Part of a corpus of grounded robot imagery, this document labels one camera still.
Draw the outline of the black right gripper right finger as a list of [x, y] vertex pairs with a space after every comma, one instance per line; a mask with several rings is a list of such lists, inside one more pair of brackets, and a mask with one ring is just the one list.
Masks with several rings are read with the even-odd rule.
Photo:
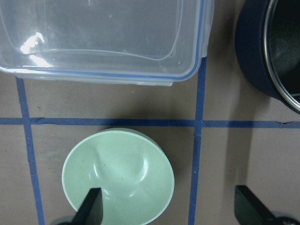
[[281, 221], [245, 185], [235, 187], [234, 215], [240, 225], [281, 224]]

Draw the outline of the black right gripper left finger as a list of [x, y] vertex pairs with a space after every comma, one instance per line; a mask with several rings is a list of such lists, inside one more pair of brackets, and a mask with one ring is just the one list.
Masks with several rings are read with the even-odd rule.
[[100, 225], [103, 220], [103, 198], [100, 187], [91, 188], [79, 210], [71, 221], [71, 225]]

